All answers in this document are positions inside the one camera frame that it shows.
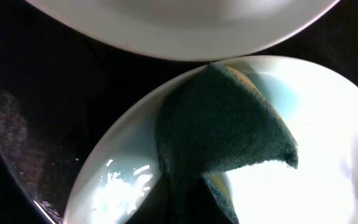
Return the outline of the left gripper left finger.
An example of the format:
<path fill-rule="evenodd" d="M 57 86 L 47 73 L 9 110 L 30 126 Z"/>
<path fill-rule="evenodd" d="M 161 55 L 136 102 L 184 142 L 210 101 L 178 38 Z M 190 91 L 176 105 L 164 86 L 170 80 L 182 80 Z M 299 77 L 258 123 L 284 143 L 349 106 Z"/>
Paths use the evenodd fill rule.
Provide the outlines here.
<path fill-rule="evenodd" d="M 170 181 L 163 174 L 126 224 L 170 224 L 170 209 Z"/>

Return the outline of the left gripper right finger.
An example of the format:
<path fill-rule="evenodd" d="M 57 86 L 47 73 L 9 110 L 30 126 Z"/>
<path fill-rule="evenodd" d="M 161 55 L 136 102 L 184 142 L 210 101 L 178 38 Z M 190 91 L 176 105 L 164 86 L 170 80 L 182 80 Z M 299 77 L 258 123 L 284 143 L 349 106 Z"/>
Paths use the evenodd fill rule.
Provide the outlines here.
<path fill-rule="evenodd" d="M 197 180 L 194 199 L 194 223 L 233 224 L 231 202 L 210 180 Z"/>

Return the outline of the green yellow sponge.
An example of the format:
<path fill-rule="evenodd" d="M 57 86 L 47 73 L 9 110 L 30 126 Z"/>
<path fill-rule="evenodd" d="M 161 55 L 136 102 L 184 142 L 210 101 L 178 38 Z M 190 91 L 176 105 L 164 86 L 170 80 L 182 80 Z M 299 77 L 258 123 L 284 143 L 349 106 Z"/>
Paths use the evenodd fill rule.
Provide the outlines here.
<path fill-rule="evenodd" d="M 155 143 L 160 170 L 170 181 L 170 223 L 194 223 L 200 177 L 216 184 L 230 201 L 213 182 L 214 174 L 266 161 L 298 166 L 298 145 L 274 107 L 243 73 L 217 63 L 166 97 Z"/>

